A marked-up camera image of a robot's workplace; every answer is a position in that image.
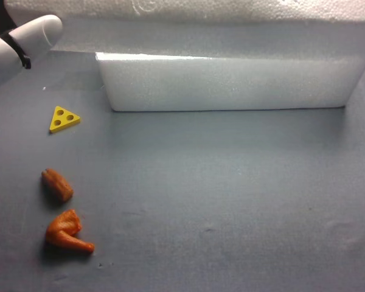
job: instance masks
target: toy chicken leg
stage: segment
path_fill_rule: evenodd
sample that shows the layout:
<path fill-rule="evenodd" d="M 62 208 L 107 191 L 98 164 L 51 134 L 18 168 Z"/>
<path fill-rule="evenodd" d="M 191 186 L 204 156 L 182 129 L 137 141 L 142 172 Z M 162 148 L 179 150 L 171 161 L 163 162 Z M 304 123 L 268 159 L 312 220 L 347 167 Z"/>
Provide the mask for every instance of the toy chicken leg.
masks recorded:
<path fill-rule="evenodd" d="M 81 228 L 80 219 L 75 211 L 65 211 L 50 223 L 46 230 L 46 241 L 62 248 L 92 253 L 95 250 L 93 243 L 83 242 L 72 236 Z"/>

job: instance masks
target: orange-brown toy food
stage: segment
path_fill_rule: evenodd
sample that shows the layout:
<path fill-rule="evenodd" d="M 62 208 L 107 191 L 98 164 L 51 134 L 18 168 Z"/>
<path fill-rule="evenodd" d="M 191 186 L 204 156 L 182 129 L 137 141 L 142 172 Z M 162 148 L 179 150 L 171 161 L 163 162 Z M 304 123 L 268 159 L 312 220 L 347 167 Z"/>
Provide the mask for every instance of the orange-brown toy food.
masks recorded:
<path fill-rule="evenodd" d="M 80 219 L 75 210 L 65 211 L 50 223 L 46 231 L 46 241 L 62 248 L 93 252 L 95 250 L 93 243 L 83 242 L 72 236 L 81 228 Z"/>
<path fill-rule="evenodd" d="M 42 181 L 62 201 L 66 202 L 73 196 L 73 189 L 54 169 L 46 169 L 42 172 Z"/>

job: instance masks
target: triangular yellow block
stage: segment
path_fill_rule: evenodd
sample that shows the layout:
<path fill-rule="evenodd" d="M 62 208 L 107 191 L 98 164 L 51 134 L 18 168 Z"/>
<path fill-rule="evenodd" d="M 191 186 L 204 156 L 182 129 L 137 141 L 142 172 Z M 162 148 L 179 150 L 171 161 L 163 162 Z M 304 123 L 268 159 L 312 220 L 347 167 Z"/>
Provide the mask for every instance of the triangular yellow block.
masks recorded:
<path fill-rule="evenodd" d="M 50 133 L 55 133 L 63 129 L 69 128 L 78 124 L 80 121 L 81 118 L 78 115 L 60 106 L 56 106 L 53 119 L 51 120 L 50 124 Z"/>

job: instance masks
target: gray tablecloth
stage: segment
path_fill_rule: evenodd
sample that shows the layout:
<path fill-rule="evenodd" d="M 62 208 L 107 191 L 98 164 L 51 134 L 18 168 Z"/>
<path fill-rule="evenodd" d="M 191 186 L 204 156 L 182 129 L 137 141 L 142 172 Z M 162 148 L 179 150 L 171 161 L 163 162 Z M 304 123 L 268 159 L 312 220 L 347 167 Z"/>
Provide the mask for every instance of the gray tablecloth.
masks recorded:
<path fill-rule="evenodd" d="M 89 257 L 44 245 L 70 208 Z M 365 75 L 346 109 L 114 113 L 93 54 L 49 54 L 0 87 L 0 291 L 365 291 Z"/>

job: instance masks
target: yellow cheese toy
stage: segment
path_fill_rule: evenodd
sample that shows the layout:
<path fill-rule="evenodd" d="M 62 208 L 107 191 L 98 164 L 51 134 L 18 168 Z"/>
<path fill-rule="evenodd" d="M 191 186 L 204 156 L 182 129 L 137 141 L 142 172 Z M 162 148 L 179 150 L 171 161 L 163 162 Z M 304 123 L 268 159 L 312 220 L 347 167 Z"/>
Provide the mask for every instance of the yellow cheese toy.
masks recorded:
<path fill-rule="evenodd" d="M 78 115 L 60 106 L 56 106 L 53 119 L 51 120 L 50 124 L 50 133 L 55 133 L 63 129 L 69 128 L 78 124 L 80 121 L 81 118 Z"/>

